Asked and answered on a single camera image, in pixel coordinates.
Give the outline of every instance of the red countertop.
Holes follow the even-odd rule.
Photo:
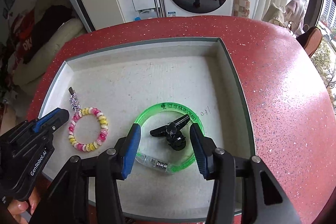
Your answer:
[[[246,96],[257,155],[278,179],[302,223],[312,223],[336,185],[336,121],[320,76],[284,28],[244,18],[196,16],[141,20],[82,35],[67,42],[50,64],[28,119],[38,116],[64,60],[167,37],[222,38]]]

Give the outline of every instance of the fingernail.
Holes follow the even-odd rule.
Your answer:
[[[25,211],[28,209],[28,203],[27,202],[20,202],[17,207],[20,211]]]

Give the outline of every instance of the plastic bottle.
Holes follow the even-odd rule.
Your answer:
[[[139,14],[141,19],[156,18],[158,17],[154,9],[143,10]]]

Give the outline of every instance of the green bangle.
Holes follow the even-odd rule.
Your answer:
[[[188,114],[190,117],[190,120],[193,123],[198,123],[203,135],[204,135],[204,130],[203,130],[203,126],[202,123],[199,119],[199,117],[188,107],[178,104],[178,103],[160,103],[160,104],[156,104],[153,105],[149,108],[147,108],[144,112],[142,112],[139,117],[137,117],[137,119],[135,120],[134,123],[139,124],[140,126],[143,126],[143,124],[152,116],[163,112],[163,111],[174,111],[174,112],[178,112],[181,114]],[[189,165],[191,165],[194,161],[195,161],[195,155],[194,153],[185,161],[183,162],[181,165],[175,165],[172,163],[165,163],[165,162],[161,162],[158,159],[154,159],[148,155],[144,155],[142,154],[139,150],[137,151],[136,154],[136,160],[146,166],[167,172],[167,173],[176,173],[178,171],[181,171],[185,168],[187,168]]]

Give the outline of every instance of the black hair clip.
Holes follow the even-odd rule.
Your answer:
[[[150,134],[152,137],[166,137],[168,145],[172,149],[180,151],[185,148],[186,145],[185,137],[180,130],[185,127],[189,121],[190,117],[186,114],[166,126],[151,130]]]

